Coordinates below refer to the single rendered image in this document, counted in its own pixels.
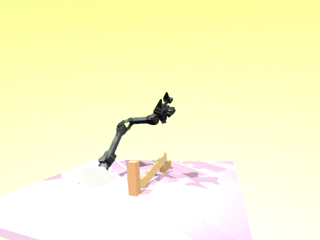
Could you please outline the long wooden bed rail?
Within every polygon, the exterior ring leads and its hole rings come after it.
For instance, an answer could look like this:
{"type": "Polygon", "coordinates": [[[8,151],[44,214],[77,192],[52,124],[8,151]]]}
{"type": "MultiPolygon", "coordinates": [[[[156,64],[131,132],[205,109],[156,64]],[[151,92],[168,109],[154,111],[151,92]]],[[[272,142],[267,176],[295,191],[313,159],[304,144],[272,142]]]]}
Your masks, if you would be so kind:
{"type": "Polygon", "coordinates": [[[167,161],[167,153],[164,152],[159,159],[145,172],[144,175],[140,178],[141,188],[144,189],[149,181],[155,176],[159,169],[163,166],[163,161],[167,161]]]}

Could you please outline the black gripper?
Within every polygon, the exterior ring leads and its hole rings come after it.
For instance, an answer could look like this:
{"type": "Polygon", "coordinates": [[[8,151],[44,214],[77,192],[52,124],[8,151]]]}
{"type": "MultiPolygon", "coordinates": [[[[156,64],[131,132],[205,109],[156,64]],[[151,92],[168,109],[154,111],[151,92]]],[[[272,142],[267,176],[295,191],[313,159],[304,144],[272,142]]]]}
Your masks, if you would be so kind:
{"type": "Polygon", "coordinates": [[[163,97],[163,101],[162,99],[159,100],[159,102],[157,103],[156,107],[153,110],[153,113],[158,115],[158,116],[166,116],[166,114],[164,113],[164,110],[168,109],[168,104],[171,104],[173,101],[173,97],[170,97],[168,92],[165,93],[164,97],[163,97]],[[163,103],[163,101],[165,103],[163,103]]]}

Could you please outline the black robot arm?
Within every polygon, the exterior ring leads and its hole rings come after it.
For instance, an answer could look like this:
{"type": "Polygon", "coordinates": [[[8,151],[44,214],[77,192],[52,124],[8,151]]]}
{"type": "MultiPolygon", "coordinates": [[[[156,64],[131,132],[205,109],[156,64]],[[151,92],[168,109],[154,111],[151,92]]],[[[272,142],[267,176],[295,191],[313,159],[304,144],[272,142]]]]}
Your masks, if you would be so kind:
{"type": "Polygon", "coordinates": [[[116,127],[116,135],[113,141],[110,144],[109,149],[98,159],[99,165],[98,167],[104,167],[107,171],[109,167],[114,163],[116,159],[115,151],[122,139],[122,136],[126,134],[126,132],[132,127],[134,124],[149,124],[149,125],[157,125],[159,120],[162,124],[167,123],[167,117],[170,118],[176,112],[175,107],[170,107],[168,105],[168,109],[164,110],[165,116],[159,116],[157,114],[150,114],[146,117],[129,117],[128,119],[122,120],[116,127]],[[129,125],[126,127],[124,123],[128,123],[129,125]]]}

